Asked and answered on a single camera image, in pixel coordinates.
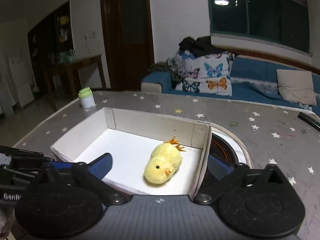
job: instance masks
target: window sill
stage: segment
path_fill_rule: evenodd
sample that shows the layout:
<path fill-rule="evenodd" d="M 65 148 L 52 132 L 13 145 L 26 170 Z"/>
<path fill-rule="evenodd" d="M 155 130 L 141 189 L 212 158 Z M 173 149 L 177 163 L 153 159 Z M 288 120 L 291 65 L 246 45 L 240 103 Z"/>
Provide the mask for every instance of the window sill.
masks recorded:
<path fill-rule="evenodd" d="M 226 49 L 241 49 L 288 58 L 307 65 L 312 65 L 310 54 L 271 41 L 227 34 L 211 34 L 211 43 Z"/>

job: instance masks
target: wooden table leg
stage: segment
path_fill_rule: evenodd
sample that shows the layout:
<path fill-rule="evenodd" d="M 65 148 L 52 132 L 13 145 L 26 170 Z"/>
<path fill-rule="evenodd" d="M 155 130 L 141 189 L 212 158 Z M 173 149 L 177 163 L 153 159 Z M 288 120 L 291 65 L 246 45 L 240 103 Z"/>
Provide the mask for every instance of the wooden table leg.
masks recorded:
<path fill-rule="evenodd" d="M 100 80 L 101 80 L 101 84 L 102 84 L 102 89 L 107 90 L 106 80 L 104 79 L 101 56 L 98 57 L 97 63 L 98 63 L 98 70 L 99 70 Z"/>
<path fill-rule="evenodd" d="M 50 80 L 49 80 L 49 74 L 47 71 L 44 72 L 44 80 L 45 80 L 45 83 L 46 83 L 47 89 L 48 89 L 48 96 L 49 96 L 50 105 L 51 105 L 52 109 L 56 112 L 57 106 L 56 106 L 56 103 L 54 102 L 54 97 L 52 94 L 51 84 L 50 84 Z"/>
<path fill-rule="evenodd" d="M 67 67 L 67 74 L 68 74 L 68 79 L 70 83 L 72 97 L 77 98 L 78 94 L 76 91 L 75 80 L 73 79 L 72 69 L 70 66 Z"/>

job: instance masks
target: white jar with green lid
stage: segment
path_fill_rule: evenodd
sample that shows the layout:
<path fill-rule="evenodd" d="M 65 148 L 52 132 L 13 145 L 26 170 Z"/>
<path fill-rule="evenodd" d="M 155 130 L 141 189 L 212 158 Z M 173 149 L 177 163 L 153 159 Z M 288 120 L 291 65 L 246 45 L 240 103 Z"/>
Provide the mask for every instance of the white jar with green lid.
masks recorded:
<path fill-rule="evenodd" d="M 96 105 L 94 102 L 94 98 L 93 98 L 90 87 L 81 89 L 79 91 L 78 96 L 79 96 L 82 108 L 87 109 Z"/>

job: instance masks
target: plush chick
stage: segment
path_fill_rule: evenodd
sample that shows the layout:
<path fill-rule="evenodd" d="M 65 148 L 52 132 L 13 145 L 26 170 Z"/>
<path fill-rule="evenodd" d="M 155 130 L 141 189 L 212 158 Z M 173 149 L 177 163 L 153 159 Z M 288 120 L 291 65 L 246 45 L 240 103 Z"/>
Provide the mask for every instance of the plush chick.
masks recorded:
<path fill-rule="evenodd" d="M 182 163 L 180 152 L 182 150 L 180 140 L 175 136 L 162 144 L 159 144 L 151 153 L 151 157 L 144 168 L 144 177 L 154 184 L 162 184 L 171 179 Z"/>

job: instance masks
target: blue sofa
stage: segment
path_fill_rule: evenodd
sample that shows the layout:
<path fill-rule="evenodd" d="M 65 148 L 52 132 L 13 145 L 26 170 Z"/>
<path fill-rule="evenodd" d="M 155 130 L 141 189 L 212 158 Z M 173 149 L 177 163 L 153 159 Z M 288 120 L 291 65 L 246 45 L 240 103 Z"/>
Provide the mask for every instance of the blue sofa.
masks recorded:
<path fill-rule="evenodd" d="M 232 65 L 232 71 L 231 71 L 230 77 L 231 77 L 231 80 L 232 80 L 232 77 L 237 77 L 237 78 L 245 78 L 250 80 L 277 82 L 277 75 L 276 75 L 277 69 L 296 70 L 296 68 L 293 68 L 293 67 L 278 65 L 278 64 L 270 63 L 266 61 L 236 57 Z M 315 93 L 320 93 L 320 76 L 313 74 L 312 78 L 313 78 Z M 249 82 L 232 83 L 231 97 L 220 96 L 215 94 L 176 91 L 175 89 L 172 89 L 171 78 L 168 72 L 153 72 L 148 76 L 146 76 L 142 80 L 142 82 L 161 84 L 162 93 L 166 93 L 166 94 L 235 99 L 235 100 L 272 104 L 272 105 L 278 105 L 278 106 L 289 106 L 289 107 L 301 108 L 298 104 L 291 103 L 287 100 L 282 99 L 279 93 L 270 95 L 270 96 L 260 93 L 259 91 L 253 89 Z M 320 102 L 318 102 L 318 106 L 312 106 L 312 111 L 315 112 L 317 115 L 320 115 Z"/>

